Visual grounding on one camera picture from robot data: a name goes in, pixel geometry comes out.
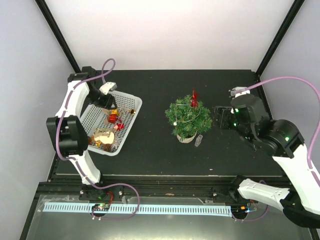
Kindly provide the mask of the white ball string lights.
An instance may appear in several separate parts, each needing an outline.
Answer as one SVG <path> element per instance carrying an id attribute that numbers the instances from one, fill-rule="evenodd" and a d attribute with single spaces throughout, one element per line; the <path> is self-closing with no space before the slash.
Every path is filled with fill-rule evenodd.
<path id="1" fill-rule="evenodd" d="M 192 122 L 193 120 L 195 120 L 199 114 L 200 114 L 200 110 L 198 112 L 198 114 L 196 116 L 194 116 L 193 118 L 190 118 L 188 120 L 185 120 L 186 117 L 188 117 L 191 113 L 188 112 L 186 113 L 185 115 L 182 115 L 181 118 L 178 118 L 178 115 L 177 115 L 177 107 L 190 107 L 194 112 L 196 111 L 195 109 L 193 109 L 193 107 L 191 107 L 190 104 L 188 103 L 175 103 L 174 104 L 174 114 L 175 114 L 175 121 L 173 122 L 173 126 L 177 126 L 178 123 L 188 123 L 188 122 Z"/>

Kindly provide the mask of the red gift box ornament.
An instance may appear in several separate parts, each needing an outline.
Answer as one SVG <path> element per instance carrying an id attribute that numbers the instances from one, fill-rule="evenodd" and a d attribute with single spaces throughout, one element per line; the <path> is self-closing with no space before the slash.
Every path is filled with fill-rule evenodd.
<path id="1" fill-rule="evenodd" d="M 118 116 L 116 114 L 110 114 L 107 120 L 109 123 L 114 124 L 118 120 Z"/>

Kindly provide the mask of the clear battery box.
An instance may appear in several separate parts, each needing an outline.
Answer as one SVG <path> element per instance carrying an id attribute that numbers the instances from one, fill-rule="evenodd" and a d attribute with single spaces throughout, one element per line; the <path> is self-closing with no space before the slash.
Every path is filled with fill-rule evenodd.
<path id="1" fill-rule="evenodd" d="M 197 136 L 197 138 L 195 139 L 194 145 L 195 145 L 196 147 L 198 147 L 198 146 L 201 144 L 202 140 L 203 140 L 203 135 L 202 135 L 202 134 L 199 134 L 199 135 Z"/>

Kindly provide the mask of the gold gift box ornament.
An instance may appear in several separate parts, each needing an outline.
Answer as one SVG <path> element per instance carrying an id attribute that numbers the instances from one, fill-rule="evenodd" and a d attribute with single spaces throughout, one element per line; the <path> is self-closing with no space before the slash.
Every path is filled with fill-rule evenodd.
<path id="1" fill-rule="evenodd" d="M 112 109 L 112 110 L 111 110 L 111 114 L 112 114 L 112 115 L 119 116 L 119 111 L 118 111 L 118 109 Z"/>

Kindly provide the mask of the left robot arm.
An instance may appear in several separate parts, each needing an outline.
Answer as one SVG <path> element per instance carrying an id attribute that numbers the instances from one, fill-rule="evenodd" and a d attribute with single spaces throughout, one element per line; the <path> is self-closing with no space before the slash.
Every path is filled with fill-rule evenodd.
<path id="1" fill-rule="evenodd" d="M 95 199 L 101 200 L 107 195 L 108 188 L 100 182 L 101 172 L 89 154 L 88 135 L 80 117 L 86 99 L 97 107 L 116 109 L 116 100 L 110 92 L 117 88 L 117 84 L 106 82 L 96 87 L 95 80 L 102 81 L 105 75 L 96 75 L 96 70 L 92 67 L 84 69 L 85 72 L 74 73 L 68 77 L 63 103 L 54 117 L 47 118 L 46 127 L 59 159 L 71 162 L 82 183 L 91 185 L 89 193 Z"/>

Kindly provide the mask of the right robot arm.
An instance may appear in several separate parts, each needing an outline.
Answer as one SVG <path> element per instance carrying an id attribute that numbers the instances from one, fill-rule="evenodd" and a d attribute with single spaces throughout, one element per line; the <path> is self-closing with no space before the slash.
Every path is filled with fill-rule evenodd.
<path id="1" fill-rule="evenodd" d="M 228 198 L 242 198 L 272 206 L 303 228 L 320 227 L 319 172 L 308 162 L 308 149 L 297 126 L 284 119 L 273 120 L 263 101 L 252 94 L 231 100 L 230 106 L 213 109 L 213 124 L 236 131 L 243 141 L 272 157 L 289 178 L 292 188 L 279 188 L 237 176 L 228 187 Z"/>

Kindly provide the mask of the red star ornament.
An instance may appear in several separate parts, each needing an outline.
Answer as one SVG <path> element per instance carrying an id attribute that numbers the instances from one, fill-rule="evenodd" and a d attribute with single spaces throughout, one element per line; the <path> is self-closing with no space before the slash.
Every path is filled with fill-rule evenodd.
<path id="1" fill-rule="evenodd" d="M 190 98 L 190 106 L 193 107 L 194 110 L 199 107 L 198 95 L 198 92 L 196 92 L 195 89 L 193 89 Z"/>

